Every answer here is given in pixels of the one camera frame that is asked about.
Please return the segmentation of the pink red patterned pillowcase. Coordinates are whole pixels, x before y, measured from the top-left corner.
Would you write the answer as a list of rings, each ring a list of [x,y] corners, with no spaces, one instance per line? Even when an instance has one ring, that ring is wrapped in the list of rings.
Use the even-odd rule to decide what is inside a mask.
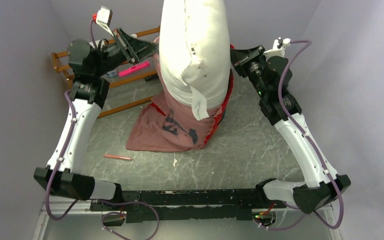
[[[167,90],[161,75],[159,50],[152,58],[162,91],[142,109],[127,139],[126,149],[185,152],[203,148],[224,117],[234,81],[231,66],[227,94],[223,102],[208,110],[208,118],[196,120],[192,109],[174,99]]]

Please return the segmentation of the white pillow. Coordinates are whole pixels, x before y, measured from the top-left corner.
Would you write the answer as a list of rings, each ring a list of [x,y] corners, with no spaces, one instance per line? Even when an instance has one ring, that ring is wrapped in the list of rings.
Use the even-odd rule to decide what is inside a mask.
[[[228,90],[230,36],[222,0],[165,0],[159,64],[170,95],[191,108],[196,120],[210,116]]]

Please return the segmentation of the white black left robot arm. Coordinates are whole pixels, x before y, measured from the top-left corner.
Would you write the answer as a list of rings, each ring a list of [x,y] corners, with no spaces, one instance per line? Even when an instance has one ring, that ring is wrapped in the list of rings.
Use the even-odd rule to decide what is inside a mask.
[[[81,174],[92,127],[110,88],[103,76],[125,62],[138,64],[159,48],[120,28],[113,34],[114,43],[101,48],[92,47],[84,39],[76,39],[68,46],[68,65],[74,79],[71,90],[65,94],[69,105],[67,119],[52,156],[45,167],[35,169],[33,178],[48,196],[82,201],[103,199],[110,210],[117,210],[123,203],[121,186]]]

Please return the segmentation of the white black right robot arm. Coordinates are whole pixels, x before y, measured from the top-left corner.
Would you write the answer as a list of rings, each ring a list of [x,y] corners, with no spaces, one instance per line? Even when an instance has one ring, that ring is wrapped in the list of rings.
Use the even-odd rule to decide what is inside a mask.
[[[282,55],[269,56],[263,46],[231,49],[230,61],[237,74],[253,85],[261,112],[286,141],[304,177],[301,182],[274,178],[263,181],[254,195],[256,204],[266,208],[272,202],[284,202],[311,214],[338,201],[342,214],[342,194],[351,180],[346,174],[338,174],[326,159],[309,130],[301,106],[288,91],[293,61]]]

